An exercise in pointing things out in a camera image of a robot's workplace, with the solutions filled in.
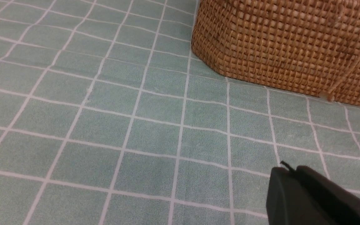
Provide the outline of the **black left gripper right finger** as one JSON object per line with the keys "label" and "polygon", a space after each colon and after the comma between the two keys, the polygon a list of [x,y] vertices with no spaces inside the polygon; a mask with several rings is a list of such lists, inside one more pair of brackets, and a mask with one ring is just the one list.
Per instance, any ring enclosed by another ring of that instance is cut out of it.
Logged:
{"label": "black left gripper right finger", "polygon": [[308,166],[297,166],[296,178],[336,225],[360,225],[360,198]]}

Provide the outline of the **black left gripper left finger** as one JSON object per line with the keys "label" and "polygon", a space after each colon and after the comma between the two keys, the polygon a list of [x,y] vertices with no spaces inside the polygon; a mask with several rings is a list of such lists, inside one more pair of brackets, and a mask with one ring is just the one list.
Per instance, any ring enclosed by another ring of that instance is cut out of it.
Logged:
{"label": "black left gripper left finger", "polygon": [[270,225],[335,225],[326,211],[326,177],[307,166],[291,167],[282,161],[271,170],[266,198]]}

